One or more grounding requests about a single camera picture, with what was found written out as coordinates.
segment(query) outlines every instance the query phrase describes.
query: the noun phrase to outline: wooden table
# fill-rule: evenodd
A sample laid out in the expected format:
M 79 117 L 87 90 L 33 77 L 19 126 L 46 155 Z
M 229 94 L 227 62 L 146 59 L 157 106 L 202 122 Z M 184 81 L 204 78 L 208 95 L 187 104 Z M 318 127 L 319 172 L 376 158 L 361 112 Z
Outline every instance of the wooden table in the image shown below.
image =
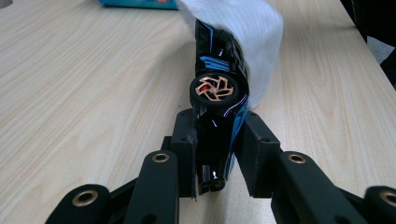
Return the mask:
M 255 108 L 284 150 L 340 188 L 396 187 L 396 94 L 339 1 L 270 3 L 284 16 Z M 71 189 L 114 190 L 189 108 L 194 38 L 177 11 L 95 0 L 0 9 L 0 223 L 43 223 Z M 180 200 L 180 223 L 271 223 L 236 166 L 226 189 Z

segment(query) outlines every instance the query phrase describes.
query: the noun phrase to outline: screw hole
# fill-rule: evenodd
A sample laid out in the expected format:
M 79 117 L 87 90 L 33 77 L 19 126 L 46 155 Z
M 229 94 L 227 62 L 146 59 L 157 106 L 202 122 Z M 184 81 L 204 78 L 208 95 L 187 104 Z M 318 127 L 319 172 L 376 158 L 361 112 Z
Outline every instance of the screw hole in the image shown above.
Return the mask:
M 83 207 L 93 203 L 98 198 L 98 192 L 94 189 L 84 190 L 73 198 L 73 205 Z
M 152 157 L 152 160 L 155 162 L 166 162 L 169 160 L 169 156 L 165 153 L 158 153 Z
M 295 163 L 302 164 L 302 163 L 306 162 L 306 159 L 304 157 L 302 157 L 300 155 L 297 155 L 297 154 L 290 154 L 288 156 L 288 158 L 289 158 L 290 161 L 295 162 Z
M 142 217 L 142 224 L 153 224 L 157 221 L 157 217 L 153 214 L 147 214 Z
M 395 193 L 390 192 L 390 191 L 382 191 L 379 194 L 379 196 L 381 197 L 381 199 L 384 202 L 396 207 L 396 194 Z

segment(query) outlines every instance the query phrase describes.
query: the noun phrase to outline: black object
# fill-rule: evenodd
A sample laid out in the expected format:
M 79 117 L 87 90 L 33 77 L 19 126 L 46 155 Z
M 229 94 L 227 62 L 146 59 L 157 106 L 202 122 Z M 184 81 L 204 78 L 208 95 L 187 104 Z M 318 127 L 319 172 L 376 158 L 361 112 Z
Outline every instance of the black object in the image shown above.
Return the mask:
M 233 36 L 196 21 L 196 78 L 190 85 L 198 193 L 224 188 L 233 143 L 248 112 L 248 74 Z
M 396 47 L 396 8 L 392 0 L 341 0 L 364 41 L 371 36 Z M 396 49 L 381 63 L 392 85 L 396 84 Z
M 147 155 L 137 179 L 111 193 L 98 185 L 76 188 L 47 223 L 178 223 L 179 193 L 194 197 L 195 175 L 185 172 L 193 170 L 192 113 L 188 109 L 177 115 L 174 136 L 164 138 L 162 150 Z M 372 187 L 362 199 L 337 188 L 306 155 L 282 152 L 253 112 L 235 146 L 249 194 L 272 198 L 277 223 L 396 223 L 396 189 Z M 75 205 L 76 198 L 81 206 Z

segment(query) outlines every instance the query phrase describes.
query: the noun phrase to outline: white paper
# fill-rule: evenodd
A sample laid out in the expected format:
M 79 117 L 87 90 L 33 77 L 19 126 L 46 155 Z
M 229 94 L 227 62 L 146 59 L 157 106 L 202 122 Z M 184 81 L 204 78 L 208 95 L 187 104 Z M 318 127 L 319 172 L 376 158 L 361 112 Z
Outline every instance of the white paper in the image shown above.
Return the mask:
M 283 33 L 279 13 L 263 0 L 177 0 L 177 7 L 185 18 L 193 16 L 233 34 L 244 53 L 249 107 L 254 108 L 268 89 L 276 63 Z

